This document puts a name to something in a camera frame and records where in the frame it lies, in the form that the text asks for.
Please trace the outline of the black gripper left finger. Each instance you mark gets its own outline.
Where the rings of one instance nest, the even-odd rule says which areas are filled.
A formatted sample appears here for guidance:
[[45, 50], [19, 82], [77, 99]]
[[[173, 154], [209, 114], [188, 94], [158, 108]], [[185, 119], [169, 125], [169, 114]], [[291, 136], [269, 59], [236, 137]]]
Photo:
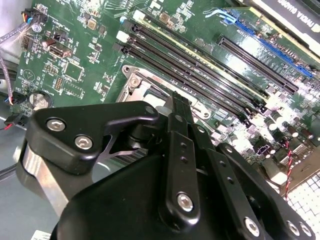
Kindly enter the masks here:
[[163, 155], [160, 218], [172, 230], [190, 230], [200, 220], [201, 204], [183, 99], [174, 92], [164, 106], [167, 115], [144, 101], [38, 110], [19, 161], [60, 218], [82, 190], [144, 157]]

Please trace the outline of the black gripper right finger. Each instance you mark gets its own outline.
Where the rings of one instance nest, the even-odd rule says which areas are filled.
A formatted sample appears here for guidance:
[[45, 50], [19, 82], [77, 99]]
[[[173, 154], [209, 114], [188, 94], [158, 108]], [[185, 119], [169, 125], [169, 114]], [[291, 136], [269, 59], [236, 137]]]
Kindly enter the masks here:
[[195, 159], [207, 173], [208, 190], [229, 240], [314, 240], [311, 227], [229, 144], [215, 147], [194, 123], [190, 101], [184, 115], [194, 142]]

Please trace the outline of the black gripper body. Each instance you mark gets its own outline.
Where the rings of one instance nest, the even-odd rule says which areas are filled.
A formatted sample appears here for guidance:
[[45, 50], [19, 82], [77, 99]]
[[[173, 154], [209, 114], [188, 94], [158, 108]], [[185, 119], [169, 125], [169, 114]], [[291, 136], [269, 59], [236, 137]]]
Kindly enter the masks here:
[[223, 196], [212, 179], [197, 174], [201, 215], [187, 231], [160, 217], [167, 160], [146, 156], [76, 194], [63, 210], [54, 240], [234, 240]]

